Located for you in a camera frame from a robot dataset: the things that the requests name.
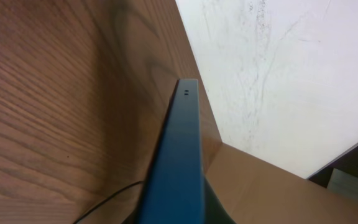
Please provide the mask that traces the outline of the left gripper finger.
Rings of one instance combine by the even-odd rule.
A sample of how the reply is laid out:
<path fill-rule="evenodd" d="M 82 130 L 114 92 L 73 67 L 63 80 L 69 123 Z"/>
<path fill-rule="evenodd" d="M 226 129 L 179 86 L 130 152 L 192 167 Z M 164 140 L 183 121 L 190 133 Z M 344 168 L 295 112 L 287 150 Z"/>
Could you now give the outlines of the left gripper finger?
<path fill-rule="evenodd" d="M 205 224 L 236 224 L 227 211 L 225 211 L 206 178 L 204 178 L 204 204 Z"/>

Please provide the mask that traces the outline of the blue Galaxy smartphone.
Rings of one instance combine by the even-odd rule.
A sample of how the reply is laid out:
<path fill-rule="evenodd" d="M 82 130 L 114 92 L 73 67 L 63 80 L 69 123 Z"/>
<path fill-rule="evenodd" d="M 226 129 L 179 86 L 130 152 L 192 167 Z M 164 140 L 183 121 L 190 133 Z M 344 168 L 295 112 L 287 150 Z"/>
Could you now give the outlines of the blue Galaxy smartphone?
<path fill-rule="evenodd" d="M 204 222 L 198 81 L 178 80 L 134 215 L 137 224 Z"/>

